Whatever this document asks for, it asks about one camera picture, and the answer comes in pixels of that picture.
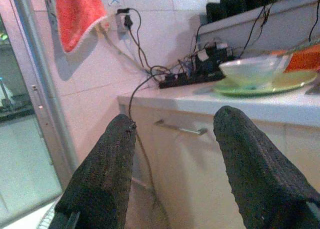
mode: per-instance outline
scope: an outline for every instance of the green plate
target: green plate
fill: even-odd
[[[314,70],[301,70],[279,75],[270,86],[263,88],[240,87],[227,77],[216,82],[213,86],[214,91],[222,94],[234,96],[254,96],[261,94],[273,94],[285,92],[293,89],[302,88],[304,85],[313,82],[317,78]]]

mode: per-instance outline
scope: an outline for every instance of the white cabinet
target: white cabinet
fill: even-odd
[[[132,108],[132,114],[171,228],[244,229],[213,133],[213,115],[137,106]],[[199,136],[154,125],[159,120],[194,131],[206,128],[207,133]],[[254,123],[320,191],[320,128]],[[136,156],[141,178],[148,182],[139,147]]]

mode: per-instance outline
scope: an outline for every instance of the white bowl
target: white bowl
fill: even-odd
[[[228,61],[219,65],[223,74],[241,87],[267,87],[285,71],[292,55],[258,56]]]

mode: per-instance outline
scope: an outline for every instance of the drawer handle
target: drawer handle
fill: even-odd
[[[162,120],[162,119],[156,121],[154,123],[154,125],[162,127],[162,128],[169,128],[169,129],[176,130],[176,131],[179,131],[179,132],[194,134],[194,135],[197,135],[197,136],[201,136],[201,135],[205,134],[208,131],[208,129],[206,129],[206,128],[201,128],[199,130],[189,130],[189,129],[178,127],[176,125],[168,125],[168,124],[165,124],[165,121]]]

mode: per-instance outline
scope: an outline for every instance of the red towel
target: red towel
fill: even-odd
[[[56,13],[66,53],[73,51],[96,24],[107,18],[101,0],[56,0]]]

